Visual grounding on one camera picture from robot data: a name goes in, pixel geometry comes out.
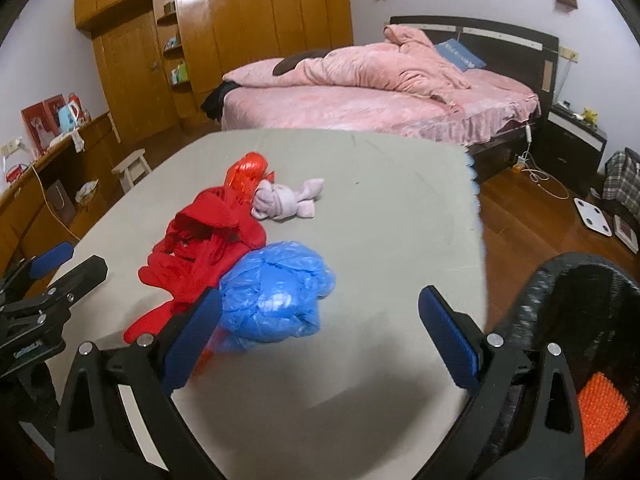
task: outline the bed headboard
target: bed headboard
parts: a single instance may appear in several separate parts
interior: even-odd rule
[[[559,40],[508,23],[459,16],[393,16],[393,24],[421,28],[433,43],[455,38],[486,63],[486,69],[511,77],[540,98],[546,119],[553,104]]]

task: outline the wooden wardrobe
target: wooden wardrobe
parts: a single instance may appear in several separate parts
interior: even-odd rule
[[[353,44],[350,0],[76,0],[105,96],[124,143],[180,122],[207,120],[200,105],[226,72],[256,60]],[[179,45],[164,51],[168,37]],[[171,69],[185,62],[188,81]]]

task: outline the tabletop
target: tabletop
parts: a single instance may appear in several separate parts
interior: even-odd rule
[[[67,348],[49,361],[58,396],[82,341],[121,346],[131,322],[170,299],[140,283],[138,269],[175,213],[250,151],[294,189],[325,179],[316,218],[262,224],[268,242],[317,251],[336,289],[321,300],[318,334],[215,356],[172,399],[230,480],[411,479],[464,400],[420,322],[418,294],[436,285],[478,326],[486,316],[476,190],[459,146],[325,130],[220,132],[190,144],[127,193],[60,269],[98,254],[109,272],[72,308]],[[145,456],[159,463],[122,391]]]

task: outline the red cloth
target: red cloth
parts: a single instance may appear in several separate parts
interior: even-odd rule
[[[227,170],[225,187],[235,190],[243,203],[251,203],[261,180],[266,178],[272,184],[274,182],[273,171],[264,176],[268,167],[269,163],[260,153],[249,152]]]
[[[205,288],[218,286],[242,256],[265,246],[266,234],[251,216],[250,202],[229,187],[212,187],[171,220],[138,276],[174,298],[139,318],[124,333],[124,341],[133,343],[143,333],[157,335]]]

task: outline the yellow toy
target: yellow toy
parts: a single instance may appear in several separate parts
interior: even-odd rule
[[[590,108],[585,108],[582,112],[582,116],[584,117],[584,121],[589,123],[591,126],[596,126],[598,123],[598,114]]]

